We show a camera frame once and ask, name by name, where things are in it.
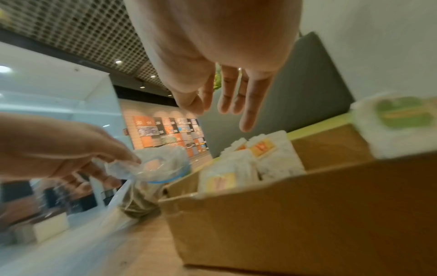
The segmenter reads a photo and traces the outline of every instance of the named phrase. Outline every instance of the cardboard box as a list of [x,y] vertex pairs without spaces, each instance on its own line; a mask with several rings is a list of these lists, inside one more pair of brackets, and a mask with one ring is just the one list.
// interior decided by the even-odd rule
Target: cardboard box
[[376,161],[350,125],[299,140],[305,176],[210,196],[198,173],[167,187],[159,205],[185,264],[437,275],[437,153]]

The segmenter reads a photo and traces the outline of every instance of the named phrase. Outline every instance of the person's right hand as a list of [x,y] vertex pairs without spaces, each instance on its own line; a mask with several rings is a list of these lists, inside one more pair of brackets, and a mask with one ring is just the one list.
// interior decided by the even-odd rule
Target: person's right hand
[[0,113],[0,178],[61,179],[76,188],[92,176],[107,188],[120,181],[92,162],[115,160],[140,163],[123,143],[102,128],[80,122]]
[[[219,63],[218,110],[244,111],[240,129],[253,128],[267,90],[297,38],[301,0],[125,0],[125,4],[159,78],[181,108],[197,115],[210,108]],[[238,68],[243,68],[243,76],[234,99]]]

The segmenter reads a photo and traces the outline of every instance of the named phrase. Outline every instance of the yellow-green object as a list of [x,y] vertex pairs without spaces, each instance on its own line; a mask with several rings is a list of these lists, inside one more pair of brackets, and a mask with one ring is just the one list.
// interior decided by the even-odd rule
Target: yellow-green object
[[375,111],[383,125],[392,129],[429,126],[434,120],[423,101],[416,97],[381,100]]

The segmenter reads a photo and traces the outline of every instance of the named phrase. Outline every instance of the ceiling light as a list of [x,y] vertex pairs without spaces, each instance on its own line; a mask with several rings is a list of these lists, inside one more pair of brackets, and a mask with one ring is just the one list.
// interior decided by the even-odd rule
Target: ceiling light
[[9,68],[7,66],[0,65],[0,73],[10,73],[10,72],[12,72],[11,68]]

